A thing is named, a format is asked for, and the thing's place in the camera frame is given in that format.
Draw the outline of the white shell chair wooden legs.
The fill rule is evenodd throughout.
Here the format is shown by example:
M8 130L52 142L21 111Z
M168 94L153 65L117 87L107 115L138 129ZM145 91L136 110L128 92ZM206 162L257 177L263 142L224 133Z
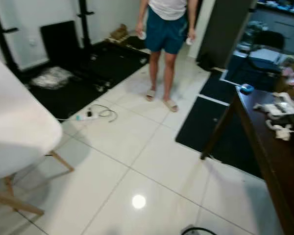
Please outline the white shell chair wooden legs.
M7 193L0 192L0 204L36 215L45 213L13 195L11 178L46 155L72 172L73 166L55 152L62 133L55 116L0 60L0 180L8 189Z

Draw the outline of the grey storage box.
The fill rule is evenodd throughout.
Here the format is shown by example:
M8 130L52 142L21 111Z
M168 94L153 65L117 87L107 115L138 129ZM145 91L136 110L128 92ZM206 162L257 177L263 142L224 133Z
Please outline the grey storage box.
M262 48L251 51L245 57L245 61L255 69L273 69L279 67L282 56L283 54L278 51Z

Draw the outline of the dark tall cabinet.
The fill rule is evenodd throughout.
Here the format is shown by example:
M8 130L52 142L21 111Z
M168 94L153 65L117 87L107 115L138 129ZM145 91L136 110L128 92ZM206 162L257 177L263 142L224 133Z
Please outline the dark tall cabinet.
M201 69L226 69L257 0L214 0L196 62Z

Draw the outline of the person in blue shorts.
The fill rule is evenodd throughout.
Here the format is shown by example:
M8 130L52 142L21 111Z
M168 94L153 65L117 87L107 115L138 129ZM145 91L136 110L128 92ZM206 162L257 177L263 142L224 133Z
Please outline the person in blue shorts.
M196 38L197 5L198 0L140 0L135 31L145 39L145 46L150 51L151 87L145 99L155 99L159 60L161 53L164 53L163 103L171 112L179 110L171 98L176 57L183 43Z

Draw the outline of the crumpled clear plastic bag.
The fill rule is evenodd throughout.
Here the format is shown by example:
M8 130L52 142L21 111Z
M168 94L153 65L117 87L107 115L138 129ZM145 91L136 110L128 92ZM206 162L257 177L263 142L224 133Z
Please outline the crumpled clear plastic bag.
M47 90L57 90L69 83L74 74L61 67L45 69L39 76L31 79L29 85Z

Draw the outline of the dark wooden table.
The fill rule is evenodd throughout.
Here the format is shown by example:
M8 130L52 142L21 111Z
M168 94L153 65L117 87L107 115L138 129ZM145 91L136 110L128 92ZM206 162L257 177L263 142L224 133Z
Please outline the dark wooden table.
M235 96L201 151L200 159L212 154L232 115L237 114L267 184L281 228L285 235L294 235L294 137L290 141L276 139L275 133L265 124L266 115L254 110L255 104L272 101L269 92L242 93L240 89L239 86L235 88Z

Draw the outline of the black flat board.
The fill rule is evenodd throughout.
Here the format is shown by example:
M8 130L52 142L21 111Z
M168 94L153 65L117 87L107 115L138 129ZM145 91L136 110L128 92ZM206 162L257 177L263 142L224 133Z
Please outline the black flat board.
M56 64L75 62L80 54L75 22L61 22L40 27L48 59Z

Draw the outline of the black foam floor tile mat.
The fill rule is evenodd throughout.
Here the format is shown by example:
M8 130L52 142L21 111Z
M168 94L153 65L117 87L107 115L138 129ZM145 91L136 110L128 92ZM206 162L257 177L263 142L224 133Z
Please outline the black foam floor tile mat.
M216 70L211 72L177 134L178 143L199 152L207 145L214 128L235 95L235 86L222 81L221 75ZM241 119L236 113L232 115L210 157L255 177L262 177Z

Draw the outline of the black office chair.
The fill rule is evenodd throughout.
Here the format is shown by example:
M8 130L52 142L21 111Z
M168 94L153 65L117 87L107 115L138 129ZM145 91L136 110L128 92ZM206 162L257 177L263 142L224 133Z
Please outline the black office chair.
M281 33L268 30L259 31L252 40L251 48L259 49L261 47L268 47L274 51L283 52L285 40L284 35Z

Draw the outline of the large black floor mat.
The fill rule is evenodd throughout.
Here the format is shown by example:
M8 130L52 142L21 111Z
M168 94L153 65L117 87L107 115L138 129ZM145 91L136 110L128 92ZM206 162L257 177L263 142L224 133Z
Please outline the large black floor mat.
M19 79L55 118L68 119L148 63L148 53L104 41L90 51L56 49L50 61L23 71ZM57 89L33 85L34 78L53 67L71 72L65 85Z

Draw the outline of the white power strip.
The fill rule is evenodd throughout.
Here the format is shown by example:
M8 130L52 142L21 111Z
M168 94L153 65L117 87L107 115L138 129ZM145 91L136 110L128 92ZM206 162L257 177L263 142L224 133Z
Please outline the white power strip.
M94 119L97 119L98 116L88 116L88 115L82 115L82 114L78 114L74 116L76 121L91 121Z

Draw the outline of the black rack pole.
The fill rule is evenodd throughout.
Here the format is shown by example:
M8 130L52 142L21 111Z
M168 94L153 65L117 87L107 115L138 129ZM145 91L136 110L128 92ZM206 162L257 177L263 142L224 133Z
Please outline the black rack pole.
M82 29L82 44L87 50L92 47L91 38L89 34L89 27L87 17L94 14L94 11L90 11L87 7L87 0L77 0L78 1L78 14L77 17L80 18L80 25Z
M4 29L3 25L0 21L0 50L4 57L4 62L7 65L8 69L13 72L16 76L20 76L19 65L17 65L16 61L13 58L12 52L10 51L8 42L6 40L5 34L15 33L19 31L17 27L12 27L8 29Z

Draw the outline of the white device with dark panel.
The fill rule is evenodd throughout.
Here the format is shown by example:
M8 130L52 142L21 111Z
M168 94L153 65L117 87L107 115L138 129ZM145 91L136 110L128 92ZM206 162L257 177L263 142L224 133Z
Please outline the white device with dark panel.
M294 116L294 100L288 93L271 93L274 100L271 103L256 103L254 110L260 110L268 114L270 119Z

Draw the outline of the white crumpled trash piece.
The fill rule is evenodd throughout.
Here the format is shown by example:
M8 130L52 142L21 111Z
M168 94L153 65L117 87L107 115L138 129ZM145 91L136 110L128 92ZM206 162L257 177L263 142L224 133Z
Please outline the white crumpled trash piece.
M266 126L275 132L275 138L281 139L284 141L289 141L291 138L291 133L294 132L294 130L291 130L292 125L287 124L286 126L281 126L277 124L273 124L270 119L266 119L265 121Z

